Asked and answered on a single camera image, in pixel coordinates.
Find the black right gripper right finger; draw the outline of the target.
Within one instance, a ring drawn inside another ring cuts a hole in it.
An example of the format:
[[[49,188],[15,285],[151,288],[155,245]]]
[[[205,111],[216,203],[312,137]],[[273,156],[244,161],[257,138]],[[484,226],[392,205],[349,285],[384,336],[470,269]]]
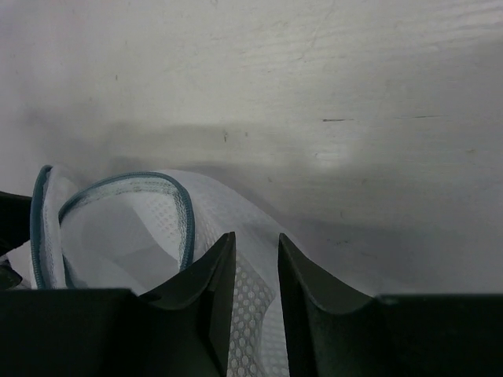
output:
[[[500,295],[371,297],[285,235],[278,262],[293,376],[499,376]]]

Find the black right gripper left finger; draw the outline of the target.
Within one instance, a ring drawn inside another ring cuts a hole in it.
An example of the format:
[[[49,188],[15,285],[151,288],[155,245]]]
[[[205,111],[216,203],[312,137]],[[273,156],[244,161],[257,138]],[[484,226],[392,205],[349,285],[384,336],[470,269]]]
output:
[[[127,289],[5,291],[4,376],[224,376],[233,233],[143,295]]]

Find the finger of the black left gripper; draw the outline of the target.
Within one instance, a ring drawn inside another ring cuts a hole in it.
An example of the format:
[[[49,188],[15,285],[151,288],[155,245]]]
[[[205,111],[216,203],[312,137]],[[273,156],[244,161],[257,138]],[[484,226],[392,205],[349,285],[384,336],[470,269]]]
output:
[[[23,277],[7,254],[30,240],[31,197],[1,192],[1,290],[19,287]]]

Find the white mesh laundry bag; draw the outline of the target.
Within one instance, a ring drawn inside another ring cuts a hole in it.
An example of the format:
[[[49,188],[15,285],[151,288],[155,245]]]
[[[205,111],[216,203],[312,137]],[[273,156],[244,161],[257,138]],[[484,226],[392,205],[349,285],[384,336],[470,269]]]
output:
[[[7,254],[23,277],[16,288],[113,287],[144,294],[234,232],[226,375],[288,375],[277,272],[284,229],[238,192],[181,170],[89,182],[62,166],[45,166],[30,197],[30,240]]]

